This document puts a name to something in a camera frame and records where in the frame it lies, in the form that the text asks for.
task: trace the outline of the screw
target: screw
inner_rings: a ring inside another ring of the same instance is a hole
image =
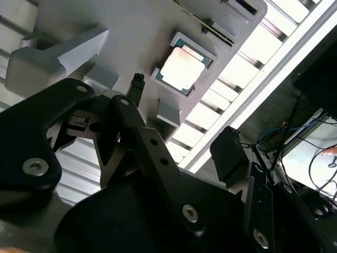
[[[289,186],[287,186],[286,184],[284,184],[283,186],[284,186],[284,188],[286,189],[287,192],[292,193],[292,190]]]
[[[191,205],[183,206],[183,215],[191,223],[196,223],[199,218],[197,211]]]
[[[263,248],[263,249],[268,249],[269,248],[269,243],[268,240],[266,238],[266,236],[264,236],[264,234],[262,234],[260,231],[258,231],[257,229],[254,229],[253,232],[253,236],[255,241]]]
[[[76,87],[79,91],[82,91],[82,92],[87,92],[88,91],[88,89],[86,88],[86,87],[84,87],[84,86],[77,86]]]
[[[48,163],[41,158],[30,158],[22,165],[23,172],[34,177],[43,176],[47,173],[48,169]]]
[[[130,103],[128,102],[128,100],[125,100],[125,99],[121,99],[121,102],[125,105],[130,105]]]

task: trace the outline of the wire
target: wire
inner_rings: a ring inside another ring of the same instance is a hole
[[[294,109],[293,109],[293,111],[292,111],[292,113],[290,115],[290,118],[288,120],[288,125],[287,125],[287,127],[286,127],[286,129],[284,131],[284,135],[282,137],[282,145],[280,146],[280,149],[277,151],[275,159],[274,159],[274,161],[273,161],[273,163],[271,165],[271,168],[270,168],[270,170],[272,170],[272,171],[275,169],[276,164],[277,164],[277,160],[279,159],[279,157],[280,157],[280,155],[282,153],[282,150],[283,150],[283,147],[284,147],[284,144],[285,144],[285,141],[286,141],[286,137],[287,137],[287,135],[289,133],[289,130],[290,130],[291,122],[293,121],[293,118],[294,118],[294,116],[296,114],[296,111],[297,111],[297,108],[298,108],[298,106],[300,104],[302,96],[303,96],[303,93],[301,93],[301,95],[297,98],[297,101],[296,101],[296,104],[294,106]]]
[[[335,171],[335,173],[333,174],[333,176],[321,187],[317,186],[316,183],[313,181],[312,179],[312,176],[311,176],[311,169],[312,169],[312,164],[314,162],[314,160],[321,154],[323,153],[324,150],[327,150],[327,149],[331,149],[331,148],[335,148],[337,146],[337,144],[333,145],[333,146],[330,146],[326,149],[323,149],[321,151],[319,151],[316,155],[313,156],[313,158],[311,159],[310,163],[309,163],[309,170],[308,170],[308,173],[309,173],[309,178],[310,178],[310,181],[314,184],[314,186],[319,190],[319,191],[322,191],[324,192],[325,194],[328,194],[330,196],[332,196],[330,193],[326,192],[326,191],[323,191],[323,189],[329,184],[332,182],[332,180],[334,179],[334,177],[336,176],[337,174],[337,169]]]
[[[316,120],[316,121],[321,122],[321,123],[323,123],[323,124],[333,125],[334,127],[337,127],[337,123],[325,122],[325,121],[323,121],[323,120]]]
[[[289,178],[288,178],[288,174],[285,170],[285,166],[283,164],[283,147],[282,147],[282,150],[281,150],[281,157],[279,158],[280,162],[281,162],[281,166],[282,166],[282,169],[283,169],[283,172],[284,172],[284,175],[285,175],[285,178],[286,178],[286,181],[288,182],[288,184],[291,186],[291,183],[289,181]]]
[[[319,146],[317,146],[317,145],[311,143],[310,141],[307,141],[307,140],[304,139],[304,138],[301,138],[301,137],[299,137],[299,136],[296,136],[296,138],[297,138],[297,139],[300,139],[300,140],[302,140],[302,141],[305,141],[305,142],[307,142],[307,143],[309,143],[310,145],[314,146],[315,148],[325,150],[325,148],[321,148],[321,147],[319,147]]]
[[[300,126],[300,127],[298,127],[298,128],[290,128],[289,129],[289,131],[295,131],[295,130],[299,130],[299,129],[305,129],[305,128],[307,128],[307,127],[310,127],[311,125],[313,125],[314,123],[316,123],[315,121],[313,121],[313,122],[311,122],[311,123],[309,123],[308,125],[303,125],[303,126]],[[264,139],[264,136],[267,134],[267,133],[269,133],[269,132],[274,132],[274,131],[278,131],[278,130],[281,130],[282,128],[273,128],[273,129],[269,129],[269,130],[267,130],[267,131],[265,131],[264,133],[262,133],[261,135],[260,135],[260,137],[259,137],[259,139],[258,139],[258,143],[262,140],[262,139]]]

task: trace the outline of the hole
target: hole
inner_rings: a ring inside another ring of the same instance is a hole
[[[264,190],[262,190],[261,188],[259,189],[259,192],[262,196],[267,197],[267,194],[265,194]]]
[[[151,143],[152,145],[154,145],[154,146],[157,146],[157,145],[158,145],[158,142],[157,142],[157,140],[155,140],[155,139],[150,139],[150,143]]]
[[[89,126],[89,130],[92,131],[93,133],[98,133],[98,132],[101,132],[102,131],[102,125],[100,123],[92,123],[90,126]]]
[[[263,238],[263,236],[257,235],[257,239],[258,239],[258,241],[259,241],[261,244],[264,243],[264,238]]]
[[[258,203],[259,203],[259,206],[260,206],[262,209],[264,209],[264,210],[266,209],[265,205],[264,205],[260,200],[258,201]]]
[[[187,214],[190,216],[190,217],[194,217],[194,212],[192,209],[187,209]]]
[[[251,6],[249,3],[246,2],[246,0],[236,0],[238,4],[240,4],[242,7],[244,7],[249,13],[251,13],[253,16],[257,14],[257,9],[255,9],[253,6]]]
[[[31,165],[29,165],[29,167],[33,170],[41,170],[42,166],[39,162],[32,162]]]
[[[169,164],[169,161],[167,161],[165,158],[160,158],[160,163],[166,166]]]

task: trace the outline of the blue cable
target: blue cable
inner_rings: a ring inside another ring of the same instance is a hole
[[[314,123],[316,123],[316,121],[314,120],[313,122],[311,122],[310,124],[308,125],[303,125],[303,126],[300,126],[298,128],[290,128],[289,131],[295,131],[295,130],[299,130],[299,129],[304,129],[304,128],[307,128],[307,127],[310,127],[311,125],[313,125]],[[258,143],[264,138],[264,136],[269,133],[269,132],[273,132],[273,131],[278,131],[280,130],[281,128],[273,128],[273,129],[269,129],[267,131],[265,131],[264,133],[261,134],[261,136],[259,137],[259,140],[257,141]]]

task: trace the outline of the black cable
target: black cable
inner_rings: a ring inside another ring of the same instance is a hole
[[[337,127],[337,123],[325,122],[325,121],[323,121],[323,120],[316,120],[316,121],[321,122],[321,123],[323,123],[323,124],[333,125],[333,126]]]
[[[325,148],[321,148],[321,147],[319,147],[319,146],[317,146],[317,145],[311,143],[310,141],[307,141],[307,140],[304,139],[304,138],[301,138],[301,137],[298,137],[298,136],[296,136],[296,138],[297,138],[297,139],[300,139],[300,140],[302,140],[302,141],[305,141],[305,142],[307,142],[307,143],[309,143],[310,145],[314,146],[315,148],[325,150]]]
[[[283,172],[284,172],[286,181],[288,182],[289,186],[291,186],[290,181],[289,181],[289,178],[288,178],[288,174],[287,174],[287,172],[286,172],[286,170],[285,170],[285,166],[284,166],[284,164],[283,164],[283,148],[282,148],[282,150],[281,150],[281,158],[280,158],[279,160],[280,160],[280,162],[281,162],[281,166],[282,166],[282,169],[283,169]]]
[[[337,191],[336,191],[335,195],[333,196],[333,199],[331,200],[331,207],[332,207],[332,204],[333,204],[333,203],[334,203],[335,206],[336,206],[336,203],[335,203],[336,198],[337,198]]]
[[[312,176],[311,176],[311,168],[312,168],[312,164],[313,164],[314,160],[315,160],[321,153],[323,153],[324,150],[331,149],[331,148],[335,148],[336,146],[337,146],[337,144],[335,144],[335,145],[333,145],[333,146],[330,146],[330,147],[328,147],[328,148],[326,148],[326,149],[323,149],[323,150],[319,151],[316,155],[314,155],[313,158],[312,158],[311,161],[310,161],[310,164],[309,164],[309,170],[308,170],[309,178],[310,178],[310,181],[313,183],[313,185],[314,185],[319,191],[322,191],[322,192],[324,192],[324,193],[326,193],[326,194],[328,194],[328,195],[330,195],[330,196],[332,196],[332,195],[331,195],[330,193],[326,192],[326,191],[323,191],[323,189],[324,189],[330,182],[332,182],[332,180],[334,179],[334,177],[335,177],[336,174],[337,174],[337,169],[336,169],[335,173],[333,174],[333,176],[331,177],[331,179],[329,179],[329,180],[328,180],[322,187],[319,187],[319,186],[317,186],[317,185],[315,184],[315,182],[314,182],[313,179],[312,179]]]
[[[270,168],[271,171],[273,171],[273,170],[275,169],[275,166],[276,166],[276,164],[277,164],[277,160],[278,160],[279,157],[280,157],[280,154],[281,154],[281,152],[282,152],[282,149],[283,149],[284,144],[285,144],[285,141],[286,141],[286,137],[287,137],[287,135],[288,135],[288,133],[289,133],[289,130],[290,130],[291,122],[293,121],[293,118],[294,118],[294,116],[295,116],[295,114],[296,114],[297,108],[299,107],[299,104],[300,104],[300,100],[301,100],[302,95],[303,95],[303,93],[301,93],[301,95],[297,98],[297,101],[296,101],[296,104],[295,104],[295,106],[294,106],[294,109],[293,109],[293,111],[292,111],[292,113],[291,113],[291,116],[290,116],[290,118],[289,118],[289,120],[288,120],[288,125],[287,125],[287,127],[286,127],[286,129],[285,129],[285,132],[284,132],[284,135],[283,135],[283,138],[282,138],[282,142],[281,142],[282,145],[280,146],[279,150],[278,150],[277,153],[276,153],[275,159],[274,159],[274,161],[273,161],[273,163],[272,163],[272,166],[271,166],[271,168]]]

